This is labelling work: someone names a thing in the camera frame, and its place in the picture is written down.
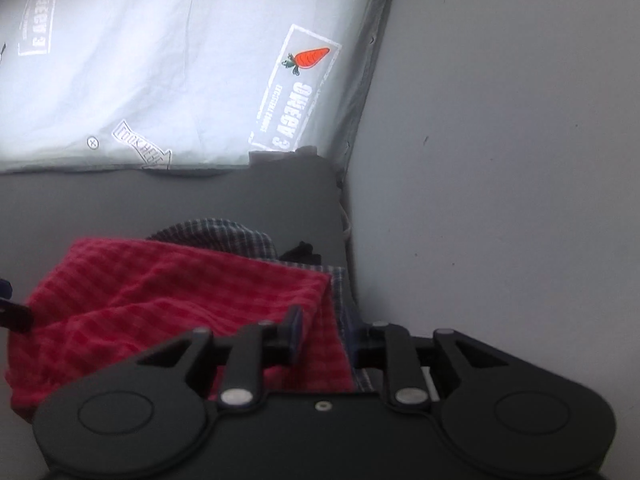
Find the grey table mat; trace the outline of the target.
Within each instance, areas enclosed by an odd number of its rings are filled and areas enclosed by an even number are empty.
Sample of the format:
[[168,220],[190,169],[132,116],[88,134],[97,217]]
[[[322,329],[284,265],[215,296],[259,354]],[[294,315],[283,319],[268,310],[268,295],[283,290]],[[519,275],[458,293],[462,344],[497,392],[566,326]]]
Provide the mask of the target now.
[[295,156],[228,174],[5,174],[1,276],[15,299],[24,300],[75,240],[145,238],[206,218],[264,232],[279,252],[306,242],[323,263],[347,263],[333,168],[318,156]]

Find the dark plaid folded shorts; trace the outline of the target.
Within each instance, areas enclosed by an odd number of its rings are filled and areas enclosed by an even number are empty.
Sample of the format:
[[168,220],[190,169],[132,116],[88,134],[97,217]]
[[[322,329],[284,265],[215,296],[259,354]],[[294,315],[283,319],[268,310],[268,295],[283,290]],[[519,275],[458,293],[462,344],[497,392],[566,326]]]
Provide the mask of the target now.
[[343,346],[346,346],[347,318],[355,313],[347,305],[347,271],[341,266],[324,266],[321,256],[314,252],[311,244],[299,242],[294,248],[279,255],[269,235],[227,219],[189,220],[160,230],[149,236],[148,240],[228,252],[244,258],[329,274],[338,336]]

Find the white printed curtain sheet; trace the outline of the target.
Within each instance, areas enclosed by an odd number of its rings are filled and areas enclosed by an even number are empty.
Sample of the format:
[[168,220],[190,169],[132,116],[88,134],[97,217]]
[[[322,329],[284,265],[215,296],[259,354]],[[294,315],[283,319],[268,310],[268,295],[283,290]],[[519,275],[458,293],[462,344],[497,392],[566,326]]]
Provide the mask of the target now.
[[392,0],[1,0],[1,168],[344,169]]

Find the red checkered cloth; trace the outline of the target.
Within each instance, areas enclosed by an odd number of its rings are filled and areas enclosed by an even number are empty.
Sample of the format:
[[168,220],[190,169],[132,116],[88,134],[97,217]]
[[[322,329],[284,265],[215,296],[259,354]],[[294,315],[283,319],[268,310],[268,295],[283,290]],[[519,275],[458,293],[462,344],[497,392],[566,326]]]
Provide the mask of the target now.
[[248,324],[280,322],[294,306],[303,313],[302,348],[293,367],[266,371],[267,387],[356,388],[326,271],[150,240],[85,238],[27,304],[34,326],[9,336],[6,371],[11,408],[24,419],[58,388],[187,330],[231,336]]

